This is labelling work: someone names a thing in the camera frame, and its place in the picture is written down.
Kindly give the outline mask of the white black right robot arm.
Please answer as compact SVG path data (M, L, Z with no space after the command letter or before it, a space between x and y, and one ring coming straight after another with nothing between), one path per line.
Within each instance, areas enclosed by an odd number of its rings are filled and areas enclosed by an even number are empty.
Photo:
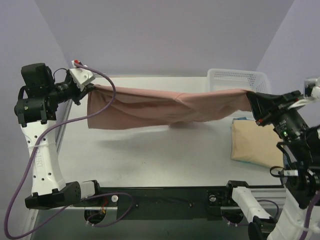
M223 192L227 204L237 204L241 209L251 240L308 240L320 232L320 127L309 127L298 112L319 101L316 90L310 94L246 94L256 124L273 125L281 139L276 147L286 160L276 175L285 188L278 219L268 214L244 185Z

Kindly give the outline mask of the pink graphic t shirt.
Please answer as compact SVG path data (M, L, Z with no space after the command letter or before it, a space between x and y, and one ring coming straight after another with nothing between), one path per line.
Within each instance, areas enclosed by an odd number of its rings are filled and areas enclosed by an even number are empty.
M126 130L204 123L220 120L237 111L251 111L247 90L229 89L202 93L180 93L96 85L88 94L87 125L90 129Z

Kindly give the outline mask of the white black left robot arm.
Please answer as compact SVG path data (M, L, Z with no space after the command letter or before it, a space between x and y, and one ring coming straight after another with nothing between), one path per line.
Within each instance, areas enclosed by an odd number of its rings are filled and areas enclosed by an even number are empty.
M55 82L45 63L21 68L25 85L19 91L14 113L31 158L28 167L32 170L32 188L25 199L28 209L48 210L78 204L83 199L91 206L98 206L103 200L95 180L66 182L58 161L53 129L58 106L69 100L79 105L80 100L94 89L94 74L79 68L78 64L79 61L74 62L60 83Z

